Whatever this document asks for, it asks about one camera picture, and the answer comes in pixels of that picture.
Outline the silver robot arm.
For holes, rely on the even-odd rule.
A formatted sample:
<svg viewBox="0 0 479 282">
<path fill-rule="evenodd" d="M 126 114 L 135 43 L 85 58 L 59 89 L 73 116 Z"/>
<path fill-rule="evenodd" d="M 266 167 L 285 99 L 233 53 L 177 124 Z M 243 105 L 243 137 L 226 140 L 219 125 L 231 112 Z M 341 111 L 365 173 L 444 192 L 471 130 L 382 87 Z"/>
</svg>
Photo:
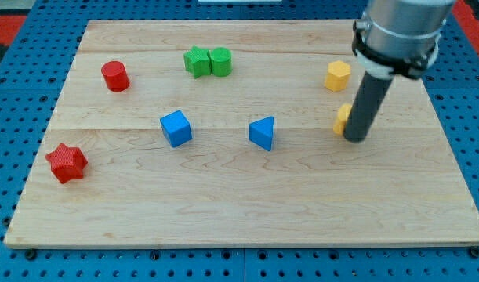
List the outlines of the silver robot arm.
<svg viewBox="0 0 479 282">
<path fill-rule="evenodd" d="M 379 80 L 420 78 L 435 62 L 455 0 L 370 0 L 354 21 L 352 50 Z"/>
</svg>

